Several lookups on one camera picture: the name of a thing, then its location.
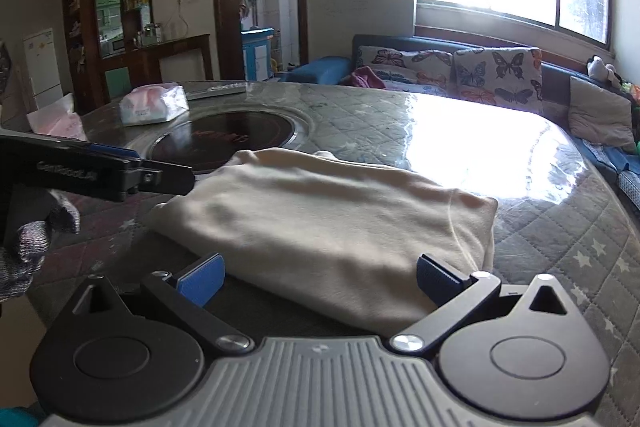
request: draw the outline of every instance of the sofa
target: sofa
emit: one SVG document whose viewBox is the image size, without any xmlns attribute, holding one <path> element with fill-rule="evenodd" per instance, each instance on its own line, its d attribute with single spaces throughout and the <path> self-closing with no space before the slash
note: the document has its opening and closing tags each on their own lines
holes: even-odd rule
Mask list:
<svg viewBox="0 0 640 427">
<path fill-rule="evenodd" d="M 478 48 L 463 42 L 444 41 L 439 39 L 428 39 L 420 37 L 391 37 L 382 35 L 357 34 L 353 37 L 351 57 L 323 57 L 314 60 L 305 66 L 301 66 L 291 71 L 287 75 L 287 82 L 298 82 L 302 84 L 325 84 L 337 85 L 340 81 L 348 76 L 355 68 L 358 57 L 358 51 L 361 46 L 377 46 L 380 48 L 391 48 L 400 52 L 418 52 L 422 50 L 439 50 L 453 54 L 459 50 L 468 50 L 470 48 Z M 451 68 L 450 82 L 455 82 L 455 69 Z M 569 136 L 571 136 L 568 124 L 568 111 L 571 100 L 570 79 L 576 76 L 586 80 L 599 87 L 612 90 L 616 94 L 623 96 L 631 101 L 633 128 L 638 127 L 637 114 L 635 110 L 638 105 L 633 97 L 628 93 L 612 87 L 604 86 L 596 80 L 591 80 L 588 76 L 561 68 L 547 62 L 542 62 L 542 103 L 543 116 L 555 124 L 563 128 Z M 604 176 L 606 181 L 616 187 L 620 172 L 630 169 L 632 166 L 638 166 L 640 170 L 640 161 L 637 156 L 628 155 L 615 148 L 604 148 L 608 157 L 603 157 L 594 153 L 593 149 L 588 148 L 581 139 L 571 137 L 580 152 L 585 158 L 591 161 Z"/>
</svg>

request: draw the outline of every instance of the gray knit glove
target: gray knit glove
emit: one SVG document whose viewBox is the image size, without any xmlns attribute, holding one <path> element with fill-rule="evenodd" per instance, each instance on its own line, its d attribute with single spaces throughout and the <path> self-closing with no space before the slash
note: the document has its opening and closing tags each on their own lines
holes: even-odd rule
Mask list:
<svg viewBox="0 0 640 427">
<path fill-rule="evenodd" d="M 7 224 L 4 247 L 0 246 L 0 302 L 27 291 L 44 262 L 53 232 L 78 233 L 80 216 L 55 190 L 21 187 L 14 190 Z"/>
</svg>

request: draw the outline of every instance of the butterfly print cushion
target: butterfly print cushion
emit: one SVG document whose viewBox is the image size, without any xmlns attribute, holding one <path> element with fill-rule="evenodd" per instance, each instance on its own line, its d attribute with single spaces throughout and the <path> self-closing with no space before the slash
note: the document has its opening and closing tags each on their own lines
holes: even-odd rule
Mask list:
<svg viewBox="0 0 640 427">
<path fill-rule="evenodd" d="M 388 89 L 447 96 L 453 56 L 438 50 L 402 52 L 391 48 L 361 46 L 357 66 L 369 66 Z M 417 87 L 402 88 L 402 84 Z"/>
<path fill-rule="evenodd" d="M 478 48 L 456 51 L 460 98 L 543 114 L 542 53 L 537 48 Z"/>
</svg>

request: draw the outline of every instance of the blue gripper pad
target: blue gripper pad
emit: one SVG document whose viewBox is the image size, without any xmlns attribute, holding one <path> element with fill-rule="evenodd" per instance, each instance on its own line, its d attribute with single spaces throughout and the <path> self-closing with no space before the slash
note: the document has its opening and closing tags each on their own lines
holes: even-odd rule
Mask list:
<svg viewBox="0 0 640 427">
<path fill-rule="evenodd" d="M 200 259 L 173 276 L 170 283 L 192 303 L 204 306 L 225 282 L 225 261 L 219 253 Z"/>
<path fill-rule="evenodd" d="M 418 288 L 440 307 L 459 295 L 470 284 L 468 276 L 441 261 L 434 261 L 426 254 L 418 258 L 415 267 Z"/>
</svg>

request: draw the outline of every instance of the black circular turntable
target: black circular turntable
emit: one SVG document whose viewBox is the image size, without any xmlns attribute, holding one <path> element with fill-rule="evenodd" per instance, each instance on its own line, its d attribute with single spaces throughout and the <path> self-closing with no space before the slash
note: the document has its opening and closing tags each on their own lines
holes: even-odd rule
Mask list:
<svg viewBox="0 0 640 427">
<path fill-rule="evenodd" d="M 238 151 L 279 147 L 293 134 L 292 121 L 279 114 L 225 112 L 173 128 L 151 147 L 149 158 L 187 165 L 195 174 L 206 174 L 222 167 Z"/>
</svg>

